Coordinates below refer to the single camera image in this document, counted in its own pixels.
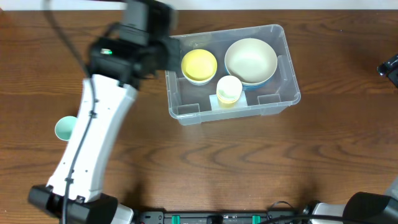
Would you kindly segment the yellow small bowl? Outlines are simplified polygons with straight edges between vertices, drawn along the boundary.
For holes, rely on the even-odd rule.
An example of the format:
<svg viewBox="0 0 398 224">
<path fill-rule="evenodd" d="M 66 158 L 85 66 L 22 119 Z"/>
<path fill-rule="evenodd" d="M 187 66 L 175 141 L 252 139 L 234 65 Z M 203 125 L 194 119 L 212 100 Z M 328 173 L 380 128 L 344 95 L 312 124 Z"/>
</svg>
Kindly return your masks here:
<svg viewBox="0 0 398 224">
<path fill-rule="evenodd" d="M 215 76 L 218 63 L 215 56 L 204 49 L 195 49 L 186 53 L 181 62 L 183 75 L 194 80 L 206 80 Z"/>
</svg>

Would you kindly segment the white small bowl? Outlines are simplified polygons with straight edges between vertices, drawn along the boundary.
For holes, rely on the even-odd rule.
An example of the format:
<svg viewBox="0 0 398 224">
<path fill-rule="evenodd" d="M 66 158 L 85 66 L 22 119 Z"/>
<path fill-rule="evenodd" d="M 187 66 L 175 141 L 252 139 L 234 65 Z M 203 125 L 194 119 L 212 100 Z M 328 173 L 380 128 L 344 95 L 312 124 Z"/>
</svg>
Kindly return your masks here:
<svg viewBox="0 0 398 224">
<path fill-rule="evenodd" d="M 206 85 L 207 83 L 211 82 L 211 80 L 213 79 L 214 76 L 211 76 L 209 78 L 207 78 L 206 80 L 194 80 L 192 78 L 190 78 L 189 76 L 184 75 L 184 77 L 193 85 L 196 86 L 202 86 L 202 85 Z"/>
</svg>

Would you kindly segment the cream white plastic cup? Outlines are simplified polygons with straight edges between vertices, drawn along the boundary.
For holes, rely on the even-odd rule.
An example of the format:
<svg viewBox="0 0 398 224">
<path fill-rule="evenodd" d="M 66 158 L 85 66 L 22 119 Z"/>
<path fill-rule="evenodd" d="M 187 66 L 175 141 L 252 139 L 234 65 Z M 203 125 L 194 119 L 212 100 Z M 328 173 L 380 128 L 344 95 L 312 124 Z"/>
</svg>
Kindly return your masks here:
<svg viewBox="0 0 398 224">
<path fill-rule="evenodd" d="M 222 77 L 216 86 L 216 94 L 219 93 L 226 98 L 240 97 L 242 90 L 241 81 L 232 75 Z"/>
</svg>

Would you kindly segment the clear plastic storage bin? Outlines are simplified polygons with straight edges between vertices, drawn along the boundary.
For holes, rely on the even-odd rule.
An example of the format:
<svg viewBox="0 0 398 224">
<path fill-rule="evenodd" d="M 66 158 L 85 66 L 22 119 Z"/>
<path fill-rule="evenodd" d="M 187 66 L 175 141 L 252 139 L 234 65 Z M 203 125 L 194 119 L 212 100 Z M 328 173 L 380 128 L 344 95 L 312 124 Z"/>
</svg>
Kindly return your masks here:
<svg viewBox="0 0 398 224">
<path fill-rule="evenodd" d="M 269 24 L 184 34 L 177 38 L 180 41 L 180 56 L 194 49 L 204 49 L 211 52 L 218 62 L 215 76 L 209 83 L 200 86 L 190 83 L 181 71 L 165 73 L 169 113 L 181 125 L 278 114 L 300 101 L 301 92 L 282 26 Z M 276 52 L 277 68 L 265 83 L 256 87 L 244 87 L 238 102 L 230 108 L 223 108 L 218 104 L 216 86 L 218 80 L 228 74 L 224 56 L 230 45 L 245 38 L 268 43 Z"/>
</svg>

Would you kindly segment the large beige bowl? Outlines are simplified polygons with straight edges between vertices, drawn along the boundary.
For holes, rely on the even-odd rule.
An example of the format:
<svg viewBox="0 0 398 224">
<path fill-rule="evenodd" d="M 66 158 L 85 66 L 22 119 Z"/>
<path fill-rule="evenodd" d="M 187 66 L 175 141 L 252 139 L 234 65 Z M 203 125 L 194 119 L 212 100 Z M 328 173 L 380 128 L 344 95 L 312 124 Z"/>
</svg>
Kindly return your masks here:
<svg viewBox="0 0 398 224">
<path fill-rule="evenodd" d="M 224 65 L 240 81 L 259 83 L 273 75 L 278 59 L 274 49 L 266 42 L 246 38 L 233 43 L 226 51 Z"/>
</svg>

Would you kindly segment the dark blue bowl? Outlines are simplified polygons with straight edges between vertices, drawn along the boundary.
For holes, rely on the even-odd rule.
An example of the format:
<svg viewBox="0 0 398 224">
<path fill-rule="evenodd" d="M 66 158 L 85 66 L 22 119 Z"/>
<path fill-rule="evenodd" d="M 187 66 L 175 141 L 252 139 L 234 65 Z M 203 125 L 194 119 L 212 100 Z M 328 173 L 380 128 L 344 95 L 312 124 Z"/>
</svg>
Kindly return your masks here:
<svg viewBox="0 0 398 224">
<path fill-rule="evenodd" d="M 232 75 L 232 76 L 234 76 L 234 75 L 228 70 L 227 67 L 224 67 L 224 69 L 225 69 L 227 75 Z M 267 78 L 265 81 L 259 82 L 259 83 L 246 83 L 246 82 L 243 82 L 243 81 L 241 81 L 241 83 L 242 83 L 243 87 L 245 87 L 245 88 L 258 88 L 259 86 L 263 86 L 263 85 L 265 85 L 268 81 L 272 80 L 272 79 L 273 79 L 273 76 L 274 76 L 274 75 L 271 75 L 271 76 L 270 76 L 269 78 Z"/>
<path fill-rule="evenodd" d="M 257 90 L 258 88 L 262 88 L 267 81 L 264 81 L 262 83 L 244 83 L 242 82 L 243 85 L 243 90 L 244 91 L 252 91 L 252 90 Z"/>
</svg>

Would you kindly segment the yellow plastic cup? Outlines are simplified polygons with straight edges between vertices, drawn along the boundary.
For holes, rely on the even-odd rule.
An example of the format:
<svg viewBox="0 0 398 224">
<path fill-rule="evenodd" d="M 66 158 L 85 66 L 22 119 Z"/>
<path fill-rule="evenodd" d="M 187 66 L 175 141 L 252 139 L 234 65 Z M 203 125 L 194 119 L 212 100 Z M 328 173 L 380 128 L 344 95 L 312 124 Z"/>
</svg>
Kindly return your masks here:
<svg viewBox="0 0 398 224">
<path fill-rule="evenodd" d="M 220 95 L 219 93 L 217 93 L 216 95 L 217 95 L 218 103 L 224 107 L 233 106 L 239 100 L 239 97 L 226 98 L 226 97 Z"/>
<path fill-rule="evenodd" d="M 238 102 L 238 100 L 228 101 L 228 100 L 223 100 L 223 99 L 218 98 L 218 105 L 220 108 L 223 108 L 223 109 L 233 108 L 237 102 Z"/>
</svg>

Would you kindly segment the mint green plastic cup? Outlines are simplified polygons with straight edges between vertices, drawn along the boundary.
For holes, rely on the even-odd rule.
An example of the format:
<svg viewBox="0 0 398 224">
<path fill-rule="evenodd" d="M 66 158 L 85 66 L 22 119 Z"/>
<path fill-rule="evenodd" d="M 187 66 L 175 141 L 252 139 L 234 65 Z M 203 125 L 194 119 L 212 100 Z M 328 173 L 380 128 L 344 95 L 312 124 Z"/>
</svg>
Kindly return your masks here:
<svg viewBox="0 0 398 224">
<path fill-rule="evenodd" d="M 62 141 L 69 141 L 76 125 L 77 117 L 66 116 L 61 118 L 55 125 L 54 131 L 56 137 Z"/>
</svg>

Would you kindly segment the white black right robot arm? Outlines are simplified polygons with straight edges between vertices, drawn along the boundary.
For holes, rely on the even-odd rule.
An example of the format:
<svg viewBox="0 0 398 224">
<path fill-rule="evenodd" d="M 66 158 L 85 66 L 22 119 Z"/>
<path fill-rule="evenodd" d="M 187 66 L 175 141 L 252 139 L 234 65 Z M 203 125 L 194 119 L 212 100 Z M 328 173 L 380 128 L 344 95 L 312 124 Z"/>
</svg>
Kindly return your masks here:
<svg viewBox="0 0 398 224">
<path fill-rule="evenodd" d="M 346 204 L 316 202 L 308 205 L 303 213 L 338 217 L 341 219 L 339 223 L 347 223 L 351 219 L 361 223 L 397 224 L 397 180 L 393 181 L 383 195 L 358 192 Z"/>
</svg>

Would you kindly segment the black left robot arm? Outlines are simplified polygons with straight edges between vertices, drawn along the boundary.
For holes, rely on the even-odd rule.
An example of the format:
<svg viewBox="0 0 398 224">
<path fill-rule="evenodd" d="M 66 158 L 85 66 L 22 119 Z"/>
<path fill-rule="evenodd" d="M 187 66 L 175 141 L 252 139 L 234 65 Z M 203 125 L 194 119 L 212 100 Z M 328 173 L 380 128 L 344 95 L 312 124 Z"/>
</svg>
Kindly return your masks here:
<svg viewBox="0 0 398 224">
<path fill-rule="evenodd" d="M 180 43 L 170 35 L 176 14 L 159 1 L 128 1 L 123 19 L 90 45 L 71 138 L 48 182 L 31 188 L 29 203 L 60 223 L 134 223 L 133 209 L 103 193 L 104 174 L 141 80 L 180 67 Z"/>
</svg>

